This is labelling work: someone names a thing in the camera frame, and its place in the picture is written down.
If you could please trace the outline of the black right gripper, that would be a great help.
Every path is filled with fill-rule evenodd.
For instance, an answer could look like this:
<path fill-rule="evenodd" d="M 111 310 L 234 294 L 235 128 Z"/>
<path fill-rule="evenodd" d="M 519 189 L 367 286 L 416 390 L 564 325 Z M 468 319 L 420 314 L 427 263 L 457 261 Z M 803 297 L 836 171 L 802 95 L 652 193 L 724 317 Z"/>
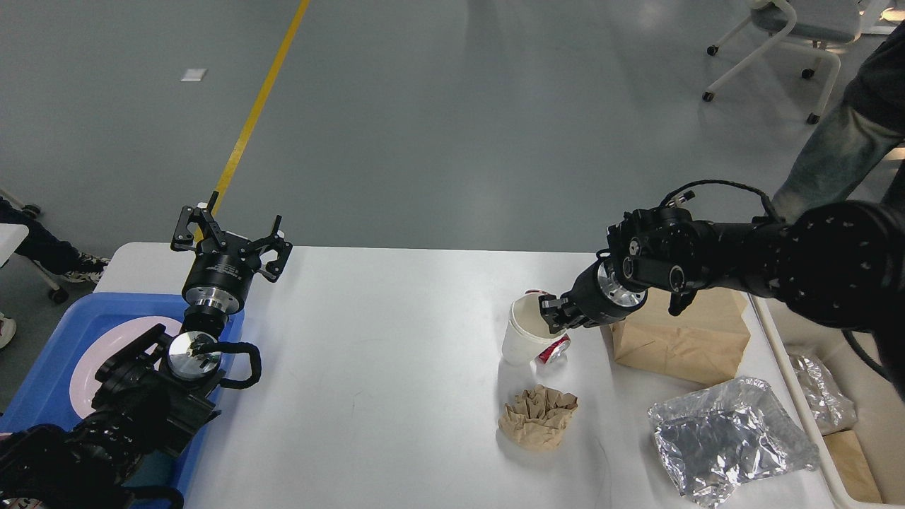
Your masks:
<path fill-rule="evenodd" d="M 641 309 L 647 297 L 646 290 L 633 291 L 620 283 L 612 259 L 598 259 L 576 277 L 569 292 L 559 297 L 540 293 L 539 314 L 550 333 L 566 333 L 623 321 Z"/>

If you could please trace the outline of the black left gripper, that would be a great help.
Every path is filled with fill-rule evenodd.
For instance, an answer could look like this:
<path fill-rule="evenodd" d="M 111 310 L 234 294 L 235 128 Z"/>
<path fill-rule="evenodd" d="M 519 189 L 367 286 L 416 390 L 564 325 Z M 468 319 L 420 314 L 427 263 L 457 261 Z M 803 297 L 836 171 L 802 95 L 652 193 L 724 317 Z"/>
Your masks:
<path fill-rule="evenodd" d="M 218 197 L 219 192 L 214 191 L 204 205 L 181 209 L 169 247 L 174 252 L 197 254 L 182 290 L 185 302 L 235 315 L 245 308 L 253 275 L 279 280 L 292 244 L 281 234 L 281 215 L 275 216 L 271 232 L 262 238 L 226 239 L 213 215 Z M 268 252 L 275 252 L 276 258 L 264 263 L 262 257 Z"/>

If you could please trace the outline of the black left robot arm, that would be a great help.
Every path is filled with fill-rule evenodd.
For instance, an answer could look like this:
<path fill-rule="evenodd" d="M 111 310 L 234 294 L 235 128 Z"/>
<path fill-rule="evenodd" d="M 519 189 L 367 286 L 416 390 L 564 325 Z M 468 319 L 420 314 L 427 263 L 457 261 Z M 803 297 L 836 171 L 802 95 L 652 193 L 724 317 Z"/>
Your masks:
<path fill-rule="evenodd" d="M 194 436 L 219 416 L 210 394 L 245 390 L 262 376 L 258 348 L 224 341 L 228 319 L 243 308 L 253 276 L 277 281 L 292 244 L 276 216 L 256 240 L 220 228 L 218 192 L 206 205 L 185 206 L 170 243 L 193 252 L 181 292 L 187 303 L 176 335 L 161 322 L 127 342 L 96 370 L 93 411 L 71 431 L 39 424 L 2 441 L 2 503 L 39 508 L 129 508 L 165 500 L 181 508 L 181 490 L 128 486 L 147 455 L 179 457 Z"/>

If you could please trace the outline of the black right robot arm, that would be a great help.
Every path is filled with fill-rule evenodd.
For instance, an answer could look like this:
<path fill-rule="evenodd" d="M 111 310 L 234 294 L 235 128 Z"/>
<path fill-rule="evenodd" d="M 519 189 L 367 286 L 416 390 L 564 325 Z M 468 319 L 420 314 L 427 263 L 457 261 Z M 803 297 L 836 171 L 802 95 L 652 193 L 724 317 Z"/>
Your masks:
<path fill-rule="evenodd" d="M 693 184 L 660 205 L 624 214 L 607 247 L 561 296 L 533 309 L 552 333 L 619 322 L 646 303 L 650 288 L 670 294 L 681 315 L 699 291 L 730 288 L 785 303 L 824 327 L 870 333 L 868 365 L 903 394 L 903 206 L 841 201 L 809 209 L 794 223 L 753 189 L 763 216 L 747 223 L 696 220 L 682 203 Z"/>

